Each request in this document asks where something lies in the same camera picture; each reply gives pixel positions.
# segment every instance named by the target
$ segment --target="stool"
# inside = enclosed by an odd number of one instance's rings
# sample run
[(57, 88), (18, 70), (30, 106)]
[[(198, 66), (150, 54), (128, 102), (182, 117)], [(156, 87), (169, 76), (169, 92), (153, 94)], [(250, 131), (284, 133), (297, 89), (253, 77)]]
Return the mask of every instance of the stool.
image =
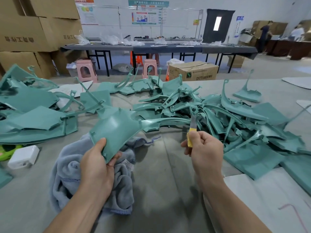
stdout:
[(142, 78), (148, 78), (148, 67), (153, 66), (153, 69), (150, 71), (150, 75), (158, 76), (158, 68), (156, 65), (156, 60), (154, 59), (145, 59), (144, 65), (142, 68)]
[(157, 65), (160, 65), (160, 57), (159, 57), (159, 54), (158, 53), (152, 53), (152, 54), (149, 54), (149, 59), (152, 59), (153, 55), (155, 55), (155, 60), (156, 60), (156, 64)]
[[(131, 51), (131, 60), (130, 60), (130, 64), (131, 64), (131, 66), (133, 66), (133, 52), (132, 52), (132, 51)], [(137, 56), (136, 56), (136, 64), (142, 65), (142, 56), (141, 56), (141, 55), (137, 55)]]
[(91, 60), (78, 60), (76, 62), (78, 78), (81, 82), (91, 81), (97, 82), (97, 74)]
[(169, 80), (169, 66), (167, 66), (165, 82)]

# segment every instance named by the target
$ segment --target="yellow knife handle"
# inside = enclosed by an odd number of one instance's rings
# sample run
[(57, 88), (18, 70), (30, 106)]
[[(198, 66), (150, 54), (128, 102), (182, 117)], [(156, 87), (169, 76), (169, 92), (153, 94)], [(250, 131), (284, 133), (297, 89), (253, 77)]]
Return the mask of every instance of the yellow knife handle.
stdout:
[[(190, 128), (189, 132), (191, 132), (191, 131), (196, 131), (196, 128)], [(188, 147), (192, 148), (192, 142), (190, 141), (188, 134), (189, 133), (187, 133)]]

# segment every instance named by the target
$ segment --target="forearm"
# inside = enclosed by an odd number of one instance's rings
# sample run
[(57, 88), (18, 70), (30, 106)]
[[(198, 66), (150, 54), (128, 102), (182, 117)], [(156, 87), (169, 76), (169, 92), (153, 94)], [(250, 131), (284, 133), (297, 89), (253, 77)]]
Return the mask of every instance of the forearm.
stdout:
[(202, 183), (224, 233), (271, 233), (262, 221), (227, 187), (222, 177)]
[(64, 209), (44, 233), (88, 233), (109, 194), (99, 194), (92, 187), (80, 185)]

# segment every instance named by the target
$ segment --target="left hand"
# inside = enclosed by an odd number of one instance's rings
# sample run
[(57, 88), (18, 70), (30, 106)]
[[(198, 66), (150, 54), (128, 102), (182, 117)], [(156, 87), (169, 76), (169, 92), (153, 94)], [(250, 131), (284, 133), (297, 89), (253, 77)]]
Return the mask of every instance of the left hand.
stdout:
[(101, 154), (106, 143), (106, 138), (100, 139), (94, 147), (83, 155), (80, 162), (80, 186), (81, 188), (96, 192), (98, 196), (108, 198), (115, 179), (114, 165), (119, 157), (122, 156), (122, 153), (119, 151), (110, 162), (106, 164)]

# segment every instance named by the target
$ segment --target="dark shirt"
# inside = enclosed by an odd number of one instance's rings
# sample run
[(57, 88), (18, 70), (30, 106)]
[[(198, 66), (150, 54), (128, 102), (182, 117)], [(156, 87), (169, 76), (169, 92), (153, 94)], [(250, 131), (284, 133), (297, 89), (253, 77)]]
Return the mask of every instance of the dark shirt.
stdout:
[(269, 32), (269, 26), (268, 25), (265, 25), (263, 26), (260, 30), (262, 30), (262, 33), (261, 33), (261, 36), (260, 36), (260, 39), (261, 40), (266, 40), (267, 38), (267, 33)]

